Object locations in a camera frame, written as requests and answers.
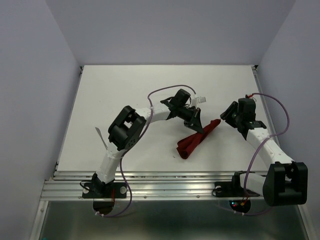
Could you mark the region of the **dark red cloth napkin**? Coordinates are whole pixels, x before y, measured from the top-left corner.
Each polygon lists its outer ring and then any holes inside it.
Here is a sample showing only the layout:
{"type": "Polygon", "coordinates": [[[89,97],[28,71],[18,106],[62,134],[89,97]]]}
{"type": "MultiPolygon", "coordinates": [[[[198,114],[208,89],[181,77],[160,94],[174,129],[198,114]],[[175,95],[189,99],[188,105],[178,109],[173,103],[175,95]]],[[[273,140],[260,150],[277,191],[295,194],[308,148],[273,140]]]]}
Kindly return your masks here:
{"type": "Polygon", "coordinates": [[[204,133],[194,133],[177,142],[176,150],[179,156],[186,160],[190,157],[196,147],[221,123],[220,119],[211,120],[208,125],[203,128],[204,133]]]}

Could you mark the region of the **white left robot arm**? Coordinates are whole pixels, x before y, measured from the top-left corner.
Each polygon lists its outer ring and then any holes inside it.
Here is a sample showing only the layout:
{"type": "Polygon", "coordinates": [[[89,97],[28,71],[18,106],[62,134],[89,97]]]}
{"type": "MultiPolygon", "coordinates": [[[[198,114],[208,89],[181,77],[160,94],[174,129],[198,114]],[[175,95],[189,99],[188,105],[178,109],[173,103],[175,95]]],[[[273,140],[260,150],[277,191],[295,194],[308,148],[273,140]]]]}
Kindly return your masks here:
{"type": "Polygon", "coordinates": [[[108,128],[109,136],[104,143],[106,154],[91,179],[94,191],[100,197],[111,193],[111,182],[115,179],[121,159],[138,143],[150,124],[180,118],[185,127],[200,134],[204,133],[198,105],[206,102],[205,97],[179,89],[174,96],[153,104],[150,96],[156,92],[157,90],[147,96],[148,107],[135,109],[125,106],[108,128]]]}

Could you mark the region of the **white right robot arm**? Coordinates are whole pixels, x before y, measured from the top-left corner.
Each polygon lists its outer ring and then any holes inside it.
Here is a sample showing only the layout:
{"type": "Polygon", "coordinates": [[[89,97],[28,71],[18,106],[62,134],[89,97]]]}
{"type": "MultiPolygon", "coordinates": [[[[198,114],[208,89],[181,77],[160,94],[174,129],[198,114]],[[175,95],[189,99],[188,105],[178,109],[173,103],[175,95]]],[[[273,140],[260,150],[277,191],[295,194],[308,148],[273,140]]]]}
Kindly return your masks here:
{"type": "Polygon", "coordinates": [[[256,120],[256,102],[248,97],[233,101],[220,115],[228,125],[238,130],[255,149],[268,171],[260,175],[250,170],[235,172],[231,181],[216,183],[221,187],[217,197],[262,196],[271,206],[303,205],[307,201],[308,168],[296,162],[274,141],[267,126],[256,120]]]}

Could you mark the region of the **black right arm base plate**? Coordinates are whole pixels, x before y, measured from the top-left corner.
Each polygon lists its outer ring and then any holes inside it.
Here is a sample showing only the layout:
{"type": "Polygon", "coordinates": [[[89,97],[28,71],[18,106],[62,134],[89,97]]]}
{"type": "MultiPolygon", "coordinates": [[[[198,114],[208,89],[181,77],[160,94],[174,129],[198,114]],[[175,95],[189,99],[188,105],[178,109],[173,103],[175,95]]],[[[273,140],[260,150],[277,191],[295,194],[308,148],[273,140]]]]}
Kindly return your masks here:
{"type": "Polygon", "coordinates": [[[216,181],[211,194],[217,198],[259,197],[262,194],[262,182],[247,182],[246,191],[241,181],[216,181]]]}

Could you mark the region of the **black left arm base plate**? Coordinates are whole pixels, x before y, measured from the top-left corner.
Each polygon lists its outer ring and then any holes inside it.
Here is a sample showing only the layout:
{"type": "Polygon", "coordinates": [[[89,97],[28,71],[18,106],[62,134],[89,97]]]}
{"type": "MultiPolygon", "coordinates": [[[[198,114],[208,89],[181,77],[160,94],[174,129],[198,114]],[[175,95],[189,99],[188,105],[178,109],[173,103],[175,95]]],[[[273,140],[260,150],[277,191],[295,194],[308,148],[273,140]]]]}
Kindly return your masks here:
{"type": "Polygon", "coordinates": [[[125,199],[128,187],[124,182],[111,182],[98,185],[91,181],[81,181],[82,198],[84,199],[125,199]]]}

